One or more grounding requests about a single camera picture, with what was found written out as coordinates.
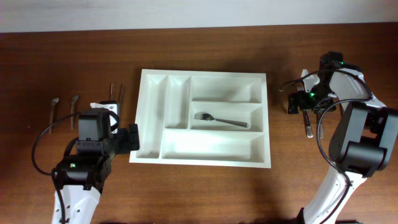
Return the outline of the long metal tongs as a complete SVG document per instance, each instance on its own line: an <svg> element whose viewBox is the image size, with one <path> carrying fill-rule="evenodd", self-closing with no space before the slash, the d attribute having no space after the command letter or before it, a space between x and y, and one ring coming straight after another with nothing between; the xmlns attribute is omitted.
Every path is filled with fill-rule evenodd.
<svg viewBox="0 0 398 224"><path fill-rule="evenodd" d="M123 98L124 98L124 84L122 83L121 85L120 85L120 88L119 88L119 95L118 95L118 97L117 98L115 98L114 97L114 94L113 94L113 92L114 92L114 90L115 90L115 84L114 83L111 83L110 84L110 102L111 102L111 104L118 104L119 106L121 106L122 105L122 103L123 103Z"/></svg>

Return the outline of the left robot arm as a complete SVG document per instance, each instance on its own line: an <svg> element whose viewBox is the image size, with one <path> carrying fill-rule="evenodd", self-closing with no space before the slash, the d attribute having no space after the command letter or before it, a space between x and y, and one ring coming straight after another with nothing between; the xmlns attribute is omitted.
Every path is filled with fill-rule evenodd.
<svg viewBox="0 0 398 224"><path fill-rule="evenodd" d="M90 223L99 204L111 162L140 148L137 124L119 128L119 116L105 108L82 112L78 137L52 169L55 205L52 223Z"/></svg>

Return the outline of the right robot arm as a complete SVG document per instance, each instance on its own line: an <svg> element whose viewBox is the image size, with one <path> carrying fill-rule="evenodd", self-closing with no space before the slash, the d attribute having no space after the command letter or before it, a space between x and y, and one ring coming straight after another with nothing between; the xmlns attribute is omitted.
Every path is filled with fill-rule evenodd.
<svg viewBox="0 0 398 224"><path fill-rule="evenodd" d="M387 167L397 137L397 110L379 101L364 81L362 69L344 62L339 52L322 55L317 71L303 70L300 78L290 81L292 86L298 83L303 88L289 95L287 111L316 114L315 139L329 170L294 223L337 223L353 192ZM342 117L324 151L322 121L337 108Z"/></svg>

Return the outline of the metal fork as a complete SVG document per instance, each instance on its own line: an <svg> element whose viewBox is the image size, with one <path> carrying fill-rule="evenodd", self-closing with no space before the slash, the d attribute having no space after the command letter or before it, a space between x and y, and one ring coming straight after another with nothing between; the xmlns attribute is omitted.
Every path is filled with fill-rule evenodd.
<svg viewBox="0 0 398 224"><path fill-rule="evenodd" d="M221 122L221 123L232 124L232 125L239 126L242 128L249 127L249 124L246 122L215 118L214 116L212 116L211 114L206 113L206 112L195 113L193 115L193 118L199 119L199 120L204 120L204 121L217 121L217 122Z"/></svg>
<svg viewBox="0 0 398 224"><path fill-rule="evenodd" d="M300 95L302 93L305 93L304 87L302 87L302 86L298 86L297 87L297 91L298 91L298 93ZM303 108L301 100L300 100L300 103L299 103L299 107L300 107L300 109L302 111L302 114L303 114L303 121L304 121L304 125L305 125L306 135L307 135L308 138L312 138L313 137L313 131L312 131L312 127L311 127L311 124L310 124L310 119L309 119L309 116L308 116L308 112L307 112L307 110L305 110Z"/></svg>

